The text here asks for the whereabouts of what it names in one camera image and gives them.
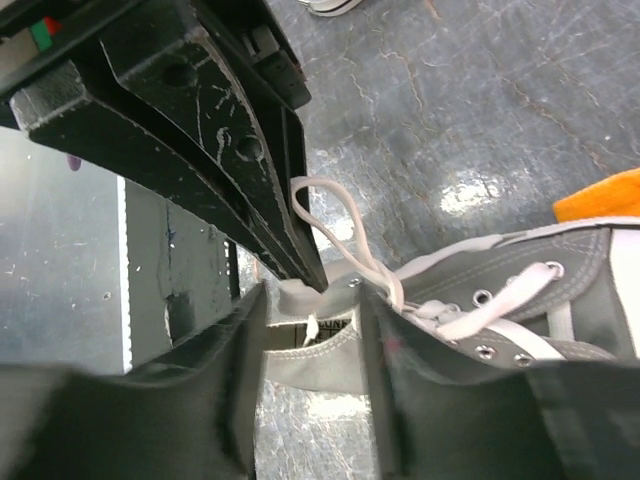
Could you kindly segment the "white shoelace of sneaker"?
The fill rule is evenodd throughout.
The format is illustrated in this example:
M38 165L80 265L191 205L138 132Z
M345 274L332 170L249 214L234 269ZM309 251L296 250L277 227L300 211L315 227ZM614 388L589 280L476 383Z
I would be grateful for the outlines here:
M297 195L306 188L325 189L340 200L354 225L355 253L351 253L320 220L301 205ZM462 340L479 333L504 315L533 300L550 283L559 280L564 273L564 268L559 263L534 262L513 277L510 283L492 296L486 304L450 323L436 325L432 320L440 313L436 305L428 302L418 307L409 305L401 285L401 275L392 272L374 258L369 248L360 210L344 187L326 178L296 177L291 181L291 201L296 214L321 232L343 255L349 266L374 285L383 288L394 310L405 313L420 328L434 332L436 336L445 341Z

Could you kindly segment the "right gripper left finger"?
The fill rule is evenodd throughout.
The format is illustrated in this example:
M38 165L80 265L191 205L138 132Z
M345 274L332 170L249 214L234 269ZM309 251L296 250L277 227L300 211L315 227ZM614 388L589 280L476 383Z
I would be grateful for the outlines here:
M268 291L124 375L1 368L5 479L252 479Z

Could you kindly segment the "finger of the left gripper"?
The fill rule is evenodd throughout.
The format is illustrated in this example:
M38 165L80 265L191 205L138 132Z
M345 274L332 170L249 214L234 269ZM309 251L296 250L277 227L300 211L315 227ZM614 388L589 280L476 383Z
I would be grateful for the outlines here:
M246 96L257 131L236 142L252 161L269 158L275 189L291 209L290 181L306 173L305 138L297 109L311 100L306 77L265 1L196 1L212 36Z
M213 225L275 275L324 289L291 180L296 113L203 29L116 33L23 68L9 106L27 137L121 175Z

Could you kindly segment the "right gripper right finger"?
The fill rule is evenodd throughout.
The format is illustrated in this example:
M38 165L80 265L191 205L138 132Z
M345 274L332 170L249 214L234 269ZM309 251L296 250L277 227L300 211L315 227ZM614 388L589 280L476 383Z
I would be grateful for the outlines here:
M385 479L635 479L639 366L501 369L359 291L362 354Z

